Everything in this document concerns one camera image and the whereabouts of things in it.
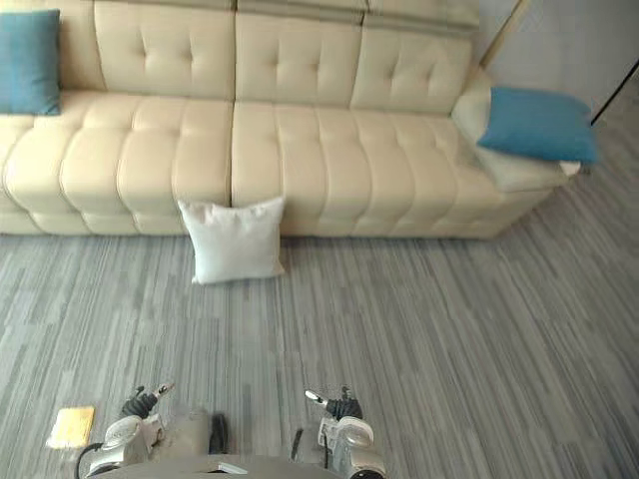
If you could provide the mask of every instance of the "pillow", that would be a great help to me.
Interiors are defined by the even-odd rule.
[[[59,115],[60,10],[0,14],[0,113]]]
[[[597,161],[588,114],[579,100],[560,93],[491,89],[488,129],[477,145],[552,162]]]
[[[206,284],[282,274],[284,198],[247,208],[178,203],[196,252],[193,282]]]

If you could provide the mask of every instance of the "yellow sticky note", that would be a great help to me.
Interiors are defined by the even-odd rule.
[[[58,411],[47,446],[52,449],[84,447],[89,444],[94,407],[68,407]]]

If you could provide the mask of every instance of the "sofa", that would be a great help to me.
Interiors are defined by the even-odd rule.
[[[0,0],[61,10],[62,88],[0,115],[0,234],[183,235],[177,201],[284,196],[283,235],[487,239],[568,181],[475,146],[467,35],[255,3]]]

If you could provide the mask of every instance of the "gray carpet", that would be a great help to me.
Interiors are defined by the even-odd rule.
[[[72,477],[63,406],[98,440],[134,385],[227,411],[287,455],[304,389],[350,384],[394,479],[639,477],[639,82],[605,163],[501,238],[289,239],[288,274],[190,284],[187,239],[0,238],[0,476]]]

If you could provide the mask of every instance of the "white pillow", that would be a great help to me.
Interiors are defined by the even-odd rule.
[[[284,198],[247,208],[178,202],[196,252],[193,282],[282,274],[280,221]]]

